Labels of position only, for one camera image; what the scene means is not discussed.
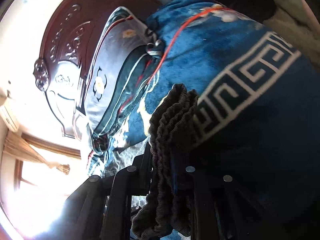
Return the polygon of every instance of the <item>carved wooden headboard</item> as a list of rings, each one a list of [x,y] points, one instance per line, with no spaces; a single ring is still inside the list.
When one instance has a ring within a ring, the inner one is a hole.
[[[63,0],[52,15],[41,43],[33,75],[45,93],[63,136],[74,138],[72,117],[84,113],[85,80],[109,15],[125,6],[145,20],[160,6],[158,0]]]

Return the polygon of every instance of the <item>metal bolt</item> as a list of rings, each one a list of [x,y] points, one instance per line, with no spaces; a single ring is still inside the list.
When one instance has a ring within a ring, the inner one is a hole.
[[[196,171],[196,168],[193,166],[186,167],[186,172],[195,172],[195,171]]]
[[[134,172],[136,170],[137,170],[136,166],[131,165],[131,166],[127,167],[127,171],[129,171],[129,172]]]
[[[89,181],[90,182],[97,182],[99,180],[99,178],[100,177],[98,175],[92,175],[92,176],[90,176]]]
[[[233,178],[230,175],[224,175],[223,176],[223,180],[225,182],[231,182],[233,180]]]

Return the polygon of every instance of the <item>blue fleece blanket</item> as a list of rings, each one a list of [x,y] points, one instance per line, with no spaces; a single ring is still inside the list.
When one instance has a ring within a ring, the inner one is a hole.
[[[189,17],[215,6],[211,0],[174,0],[147,25],[168,45]],[[195,123],[198,145],[206,149],[203,166],[243,182],[281,221],[319,195],[319,73],[279,35],[235,11],[209,12],[181,32],[89,173],[99,161],[106,176],[116,172],[108,168],[113,150],[146,138],[151,114],[175,83],[200,95]]]

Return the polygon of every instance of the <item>white wall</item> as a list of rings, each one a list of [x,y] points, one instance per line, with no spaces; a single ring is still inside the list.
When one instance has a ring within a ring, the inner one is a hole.
[[[0,88],[15,99],[12,110],[23,132],[78,148],[76,140],[61,136],[60,123],[32,74],[44,30],[61,1],[14,0],[0,22]]]
[[[6,125],[0,118],[0,193],[2,205],[4,206],[6,212],[9,211],[9,207],[7,206],[8,200],[13,196],[14,193],[13,182],[15,167],[15,158],[2,153],[7,131],[8,129]]]

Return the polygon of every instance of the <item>wall-mounted air conditioner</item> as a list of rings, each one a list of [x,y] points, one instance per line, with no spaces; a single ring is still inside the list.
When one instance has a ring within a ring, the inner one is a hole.
[[[10,100],[10,98],[0,95],[0,116],[10,131],[17,132],[19,122],[11,110]]]

